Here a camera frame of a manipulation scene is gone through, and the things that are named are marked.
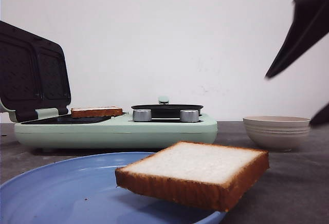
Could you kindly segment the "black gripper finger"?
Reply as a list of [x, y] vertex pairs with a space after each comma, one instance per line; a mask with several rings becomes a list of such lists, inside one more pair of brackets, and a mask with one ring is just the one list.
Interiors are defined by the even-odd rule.
[[294, 0], [293, 21], [265, 77], [272, 78], [328, 34], [328, 0]]
[[326, 105], [311, 118], [309, 125], [321, 126], [328, 124], [328, 114], [329, 114], [329, 106]]

